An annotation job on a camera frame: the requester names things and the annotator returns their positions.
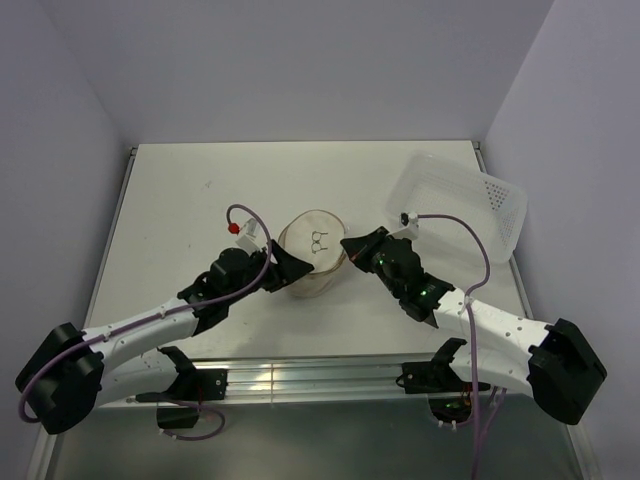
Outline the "white mesh laundry bag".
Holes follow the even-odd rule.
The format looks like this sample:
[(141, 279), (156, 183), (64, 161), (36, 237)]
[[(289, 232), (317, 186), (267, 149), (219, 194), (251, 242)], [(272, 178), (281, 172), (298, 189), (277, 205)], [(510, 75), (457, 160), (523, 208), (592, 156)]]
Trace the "white mesh laundry bag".
[(346, 260), (341, 241), (347, 227), (326, 210), (308, 210), (294, 218), (280, 233), (278, 243), (294, 257), (310, 263), (314, 269), (286, 288), (297, 298), (313, 298), (325, 293), (338, 276)]

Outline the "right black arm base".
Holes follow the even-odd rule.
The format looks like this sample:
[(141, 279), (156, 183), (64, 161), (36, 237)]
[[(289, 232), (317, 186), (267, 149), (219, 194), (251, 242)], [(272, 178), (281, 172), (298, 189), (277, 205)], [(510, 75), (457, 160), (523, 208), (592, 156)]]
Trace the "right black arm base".
[(470, 381), (462, 380), (451, 368), (454, 354), (467, 344), (459, 338), (448, 339), (434, 354), (431, 360), (405, 362), (401, 365), (401, 374), (395, 383), (405, 394), (453, 394), (446, 400), (436, 398), (428, 405), (437, 424), (451, 427), (468, 421), (472, 415), (474, 389)]

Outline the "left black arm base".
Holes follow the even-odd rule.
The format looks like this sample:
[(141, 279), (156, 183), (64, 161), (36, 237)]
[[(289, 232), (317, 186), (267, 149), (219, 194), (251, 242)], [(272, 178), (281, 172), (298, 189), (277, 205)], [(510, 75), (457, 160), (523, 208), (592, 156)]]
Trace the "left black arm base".
[(191, 429), (201, 418), (206, 402), (225, 398), (227, 380), (227, 369), (194, 369), (189, 373), (180, 373), (168, 390), (138, 394), (135, 400), (139, 403), (176, 405), (176, 408), (157, 408), (158, 427), (170, 431)]

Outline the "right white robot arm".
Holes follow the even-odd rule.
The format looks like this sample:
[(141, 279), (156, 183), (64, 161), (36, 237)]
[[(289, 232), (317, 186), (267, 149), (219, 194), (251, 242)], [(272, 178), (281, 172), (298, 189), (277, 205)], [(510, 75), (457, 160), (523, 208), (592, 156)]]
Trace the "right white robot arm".
[(475, 299), (427, 273), (410, 240), (385, 228), (341, 242), (360, 271), (376, 275), (413, 320), (445, 337), (428, 361), (403, 364), (408, 394), (491, 387), (531, 397), (555, 420), (576, 425), (607, 377), (580, 329), (520, 317)]

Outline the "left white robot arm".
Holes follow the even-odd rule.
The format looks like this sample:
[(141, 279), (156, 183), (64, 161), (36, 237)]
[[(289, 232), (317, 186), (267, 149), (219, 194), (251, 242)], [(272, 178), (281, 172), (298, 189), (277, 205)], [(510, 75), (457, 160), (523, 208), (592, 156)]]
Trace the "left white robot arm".
[(85, 330), (59, 325), (16, 377), (19, 417), (59, 434), (127, 397), (191, 409), (221, 398), (221, 387), (202, 377), (176, 341), (217, 326), (254, 292), (276, 292), (313, 269), (274, 240), (252, 253), (227, 248), (191, 285), (146, 313)]

